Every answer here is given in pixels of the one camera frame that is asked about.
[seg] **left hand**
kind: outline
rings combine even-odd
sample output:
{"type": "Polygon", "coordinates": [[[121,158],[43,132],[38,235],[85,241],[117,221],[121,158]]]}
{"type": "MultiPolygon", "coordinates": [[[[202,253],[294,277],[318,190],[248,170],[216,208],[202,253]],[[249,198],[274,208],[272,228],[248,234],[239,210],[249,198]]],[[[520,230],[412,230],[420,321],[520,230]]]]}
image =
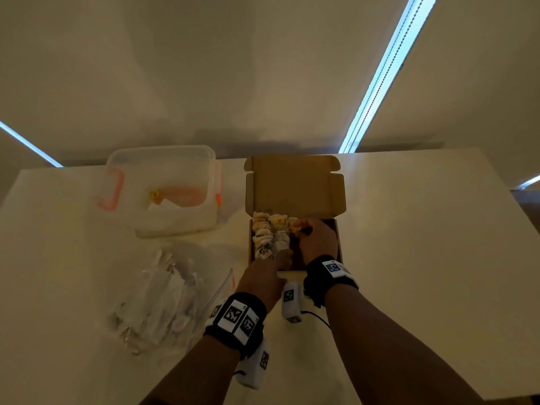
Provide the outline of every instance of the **left hand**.
{"type": "Polygon", "coordinates": [[[270,313],[287,284],[286,279],[278,277],[278,270],[287,269],[287,264],[290,264],[286,252],[281,251],[275,260],[271,258],[254,260],[244,272],[235,292],[253,294],[264,303],[266,311],[270,313]]]}

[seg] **clear plastic bag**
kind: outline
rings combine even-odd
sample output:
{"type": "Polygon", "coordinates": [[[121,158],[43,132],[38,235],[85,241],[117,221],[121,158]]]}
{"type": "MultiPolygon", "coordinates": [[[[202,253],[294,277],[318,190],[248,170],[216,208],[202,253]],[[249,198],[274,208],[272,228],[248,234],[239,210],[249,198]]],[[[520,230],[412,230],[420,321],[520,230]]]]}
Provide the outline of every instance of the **clear plastic bag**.
{"type": "Polygon", "coordinates": [[[107,329],[130,353],[187,352],[202,337],[215,300],[233,292],[232,268],[197,265],[185,250],[156,250],[106,313],[107,329]]]}

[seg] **right hand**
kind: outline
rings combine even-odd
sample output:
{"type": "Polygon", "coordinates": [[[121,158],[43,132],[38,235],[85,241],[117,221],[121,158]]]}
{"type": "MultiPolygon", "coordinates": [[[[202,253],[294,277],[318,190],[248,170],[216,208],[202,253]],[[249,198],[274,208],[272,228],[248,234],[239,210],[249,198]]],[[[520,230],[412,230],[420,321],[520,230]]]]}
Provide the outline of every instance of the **right hand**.
{"type": "Polygon", "coordinates": [[[297,219],[292,226],[311,227],[313,229],[309,235],[301,231],[298,232],[304,263],[309,264],[317,257],[325,254],[338,258],[338,237],[336,232],[320,219],[314,219],[313,217],[297,219]]]}

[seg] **open cardboard box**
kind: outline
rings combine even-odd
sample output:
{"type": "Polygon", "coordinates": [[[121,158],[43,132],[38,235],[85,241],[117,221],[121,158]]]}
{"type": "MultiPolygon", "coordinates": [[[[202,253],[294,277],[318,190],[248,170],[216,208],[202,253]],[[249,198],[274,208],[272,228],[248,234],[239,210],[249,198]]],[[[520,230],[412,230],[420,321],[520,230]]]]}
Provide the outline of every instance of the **open cardboard box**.
{"type": "MultiPolygon", "coordinates": [[[[334,217],[347,210],[343,175],[335,156],[260,155],[244,164],[246,213],[286,214],[289,217],[318,217],[337,234],[337,260],[342,262],[338,223],[334,217]]],[[[252,221],[249,221],[249,261],[254,259],[252,221]]],[[[291,271],[304,271],[298,239],[291,236],[291,271]]]]}

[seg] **blue light strip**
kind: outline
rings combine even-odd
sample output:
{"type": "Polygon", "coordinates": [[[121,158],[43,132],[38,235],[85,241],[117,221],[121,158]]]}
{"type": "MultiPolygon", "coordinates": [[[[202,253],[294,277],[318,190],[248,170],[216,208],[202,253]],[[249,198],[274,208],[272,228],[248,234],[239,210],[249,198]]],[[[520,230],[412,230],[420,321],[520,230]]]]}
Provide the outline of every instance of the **blue light strip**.
{"type": "Polygon", "coordinates": [[[530,185],[533,185],[534,183],[536,182],[540,182],[540,175],[536,176],[536,177],[533,177],[532,179],[529,179],[527,182],[525,183],[521,183],[521,185],[519,185],[516,190],[523,190],[523,189],[527,189],[530,185]]]}
{"type": "Polygon", "coordinates": [[[353,153],[358,148],[435,1],[437,0],[409,0],[407,3],[339,153],[353,153]]]}
{"type": "Polygon", "coordinates": [[[42,151],[41,149],[39,149],[37,146],[33,145],[32,143],[28,142],[26,139],[24,139],[22,136],[20,136],[17,132],[15,132],[8,125],[6,125],[5,123],[3,123],[1,121],[0,121],[0,128],[5,130],[7,133],[9,133],[11,136],[13,136],[15,139],[17,139],[20,143],[22,143],[28,149],[31,149],[34,152],[36,152],[39,156],[44,158],[50,164],[52,164],[52,165],[54,165],[56,167],[63,167],[60,163],[58,163],[56,160],[51,158],[44,151],[42,151]]]}

